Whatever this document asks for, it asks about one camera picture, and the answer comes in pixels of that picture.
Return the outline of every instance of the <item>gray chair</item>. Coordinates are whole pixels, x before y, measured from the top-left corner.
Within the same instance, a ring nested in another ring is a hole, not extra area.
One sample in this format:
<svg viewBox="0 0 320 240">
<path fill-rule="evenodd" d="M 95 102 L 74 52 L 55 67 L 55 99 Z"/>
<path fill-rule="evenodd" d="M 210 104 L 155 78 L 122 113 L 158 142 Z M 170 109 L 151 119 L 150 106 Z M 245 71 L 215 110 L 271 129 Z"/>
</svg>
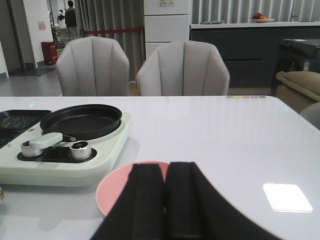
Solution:
<svg viewBox="0 0 320 240">
<path fill-rule="evenodd" d="M 229 80 L 217 48 L 189 40 L 159 46 L 137 73 L 141 96 L 225 96 Z"/>
<path fill-rule="evenodd" d="M 55 66 L 63 96 L 129 95 L 129 60 L 114 39 L 70 41 Z"/>
<path fill-rule="evenodd" d="M 320 130 L 320 102 L 306 107 L 301 111 L 300 115 Z"/>
</svg>

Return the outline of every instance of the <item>gray curtain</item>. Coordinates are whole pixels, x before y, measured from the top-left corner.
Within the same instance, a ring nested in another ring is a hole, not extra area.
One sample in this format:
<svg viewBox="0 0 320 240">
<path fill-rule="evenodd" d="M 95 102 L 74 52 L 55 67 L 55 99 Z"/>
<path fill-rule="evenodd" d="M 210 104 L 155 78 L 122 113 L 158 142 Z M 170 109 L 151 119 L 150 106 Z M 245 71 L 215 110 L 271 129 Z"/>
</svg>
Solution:
<svg viewBox="0 0 320 240">
<path fill-rule="evenodd" d="M 76 0 L 78 30 L 133 29 L 144 26 L 143 0 Z M 117 40 L 130 63 L 130 81 L 136 80 L 144 61 L 140 32 L 98 34 Z"/>
<path fill-rule="evenodd" d="M 320 0 L 193 0 L 192 23 L 224 20 L 226 23 L 251 23 L 254 13 L 276 22 L 319 21 Z"/>
</svg>

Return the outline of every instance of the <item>pink plate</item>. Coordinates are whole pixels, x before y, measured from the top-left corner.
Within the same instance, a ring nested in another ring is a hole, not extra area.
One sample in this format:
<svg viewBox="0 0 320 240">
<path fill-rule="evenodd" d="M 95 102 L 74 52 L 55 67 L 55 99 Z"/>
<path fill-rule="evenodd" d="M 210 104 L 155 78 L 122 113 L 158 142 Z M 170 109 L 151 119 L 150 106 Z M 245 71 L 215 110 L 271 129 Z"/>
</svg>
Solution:
<svg viewBox="0 0 320 240">
<path fill-rule="evenodd" d="M 101 180 L 95 193 L 96 204 L 104 216 L 108 215 L 124 189 L 133 164 L 159 164 L 163 179 L 166 178 L 169 166 L 169 163 L 164 161 L 139 161 L 129 163 L 110 172 Z"/>
</svg>

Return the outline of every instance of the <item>black frying pan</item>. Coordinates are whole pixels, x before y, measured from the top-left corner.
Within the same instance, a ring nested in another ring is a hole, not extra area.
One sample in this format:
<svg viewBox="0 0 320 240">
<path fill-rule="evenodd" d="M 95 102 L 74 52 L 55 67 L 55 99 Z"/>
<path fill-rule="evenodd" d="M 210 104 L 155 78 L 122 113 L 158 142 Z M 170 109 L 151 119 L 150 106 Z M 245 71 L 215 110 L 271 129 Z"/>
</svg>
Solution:
<svg viewBox="0 0 320 240">
<path fill-rule="evenodd" d="M 112 133 L 120 125 L 122 112 L 110 105 L 86 104 L 60 109 L 40 123 L 47 133 L 62 133 L 64 142 L 91 140 Z"/>
</svg>

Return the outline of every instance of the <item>red barrier rope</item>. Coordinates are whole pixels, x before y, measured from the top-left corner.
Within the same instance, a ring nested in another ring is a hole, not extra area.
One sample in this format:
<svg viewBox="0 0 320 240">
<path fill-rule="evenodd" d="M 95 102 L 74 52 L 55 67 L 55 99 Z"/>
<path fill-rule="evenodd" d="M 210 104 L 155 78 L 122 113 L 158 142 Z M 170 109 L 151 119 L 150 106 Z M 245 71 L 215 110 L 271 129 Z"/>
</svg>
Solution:
<svg viewBox="0 0 320 240">
<path fill-rule="evenodd" d="M 141 28 L 129 29 L 116 29 L 116 30 L 97 30 L 97 31 L 84 31 L 84 34 L 120 34 L 120 33 L 134 33 L 141 32 Z"/>
</svg>

